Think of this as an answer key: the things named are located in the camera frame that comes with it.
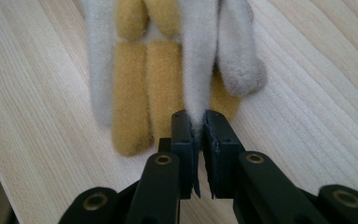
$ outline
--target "black plastic part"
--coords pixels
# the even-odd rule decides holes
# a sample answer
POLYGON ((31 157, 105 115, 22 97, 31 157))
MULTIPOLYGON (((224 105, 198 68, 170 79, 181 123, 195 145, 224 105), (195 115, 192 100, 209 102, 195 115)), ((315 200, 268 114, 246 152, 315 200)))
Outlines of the black plastic part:
POLYGON ((158 141, 158 152, 172 152, 171 138, 160 138, 158 141))
POLYGON ((262 223, 252 201, 243 189, 237 190, 232 208, 239 224, 262 223))
POLYGON ((332 223, 358 223, 358 191, 340 185, 324 186, 319 191, 318 208, 332 223))
POLYGON ((248 151, 239 160, 242 190, 263 223, 328 223, 268 156, 248 151))
POLYGON ((172 153, 156 153, 146 162, 126 223, 177 223, 179 198, 179 159, 172 153))
POLYGON ((203 154, 212 197, 233 198, 236 167, 244 148, 223 114, 207 110, 204 121, 203 154))
POLYGON ((118 195, 112 189, 107 188, 94 188, 86 190, 81 193, 77 198, 75 198, 74 202, 71 206, 66 210, 65 214, 63 214, 60 224, 106 224, 113 223, 113 214, 115 213, 115 209, 117 208, 118 195), (93 209, 92 205, 98 204, 101 202, 101 197, 106 199, 105 203, 101 203, 101 207, 93 209))
POLYGON ((200 197, 199 147, 194 139, 190 119, 185 110, 172 115, 171 150, 180 160, 181 199, 190 199, 193 187, 200 197))
POLYGON ((130 211, 133 195, 138 188, 138 182, 136 181, 118 194, 118 203, 113 214, 115 218, 114 223, 125 223, 127 214, 130 211))

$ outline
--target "tan glove finger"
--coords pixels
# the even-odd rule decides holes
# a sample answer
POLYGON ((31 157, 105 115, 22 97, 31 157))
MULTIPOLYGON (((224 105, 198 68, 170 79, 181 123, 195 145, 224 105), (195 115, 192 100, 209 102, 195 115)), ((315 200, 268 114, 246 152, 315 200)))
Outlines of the tan glove finger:
POLYGON ((150 18, 167 37, 179 35, 180 9, 176 0, 145 0, 150 18))
POLYGON ((147 22, 144 0, 117 0, 116 30, 119 37, 129 40, 142 37, 147 22))
POLYGON ((152 143, 145 65, 144 44, 117 43, 112 139, 115 149, 124 156, 135 155, 152 143))
POLYGON ((147 92, 156 146, 171 136, 171 115, 184 108, 181 46, 173 41, 147 45, 147 92))

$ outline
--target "light wood surface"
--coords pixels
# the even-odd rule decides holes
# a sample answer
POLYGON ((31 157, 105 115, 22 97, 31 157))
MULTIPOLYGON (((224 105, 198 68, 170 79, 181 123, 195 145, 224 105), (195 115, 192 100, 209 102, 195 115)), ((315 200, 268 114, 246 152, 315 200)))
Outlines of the light wood surface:
MULTIPOLYGON (((302 189, 358 189, 358 0, 250 3, 268 85, 242 102, 234 130, 302 189)), ((87 69, 74 2, 0 0, 0 180, 21 223, 57 223, 86 189, 126 188, 155 151, 112 149, 90 112, 87 69)), ((235 223, 202 167, 200 179, 182 223, 235 223)))

